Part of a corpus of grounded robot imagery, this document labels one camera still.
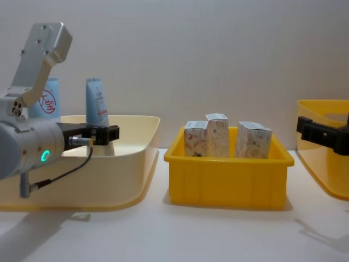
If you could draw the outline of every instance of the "cream plastic tray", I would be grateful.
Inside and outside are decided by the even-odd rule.
[[[64,116],[62,122],[84,123],[85,116]],[[67,177],[48,185],[28,199],[19,197],[20,177],[0,181],[0,210],[77,209],[116,210],[139,203],[147,193],[158,159],[158,126],[153,116],[109,116],[120,127],[113,142],[115,156],[92,157]],[[49,166],[31,171],[31,183],[54,178],[86,159],[86,147],[63,153]]]

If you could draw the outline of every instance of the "white wall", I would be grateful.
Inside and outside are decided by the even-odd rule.
[[[85,113],[85,79],[111,114],[161,117],[162,147],[187,120],[258,121],[295,148],[296,100],[349,97],[348,0],[2,0],[4,91],[35,22],[73,35],[63,114]]]

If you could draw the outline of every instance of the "black cable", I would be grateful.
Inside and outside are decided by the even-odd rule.
[[[69,174],[71,174],[71,173],[75,172],[76,170],[82,168],[83,166],[85,166],[90,161],[90,159],[92,157],[92,153],[93,153],[93,148],[90,147],[89,148],[88,157],[86,158],[86,160],[81,165],[79,165],[79,166],[69,170],[68,172],[65,172],[64,174],[61,174],[60,176],[55,177],[54,179],[46,179],[46,180],[42,180],[42,181],[39,181],[37,183],[34,183],[34,184],[31,185],[31,188],[33,188],[34,190],[38,190],[41,187],[45,187],[48,184],[56,182],[57,180],[59,180],[61,178],[64,178],[65,176],[68,176]]]

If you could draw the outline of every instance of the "yellow plastic bin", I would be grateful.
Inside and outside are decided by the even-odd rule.
[[[286,200],[287,167],[294,159],[275,135],[268,159],[186,157],[184,129],[164,155],[170,166],[173,204],[282,209]],[[237,127],[229,128],[233,156]]]
[[[346,125],[349,100],[300,100],[297,110],[298,116],[308,117],[316,123],[342,127]],[[297,150],[312,176],[328,194],[349,200],[349,156],[304,141],[301,136],[297,133]]]

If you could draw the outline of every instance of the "green led light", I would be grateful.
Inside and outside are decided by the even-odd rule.
[[[49,150],[45,150],[44,153],[41,155],[41,161],[45,162],[50,156],[50,151]]]

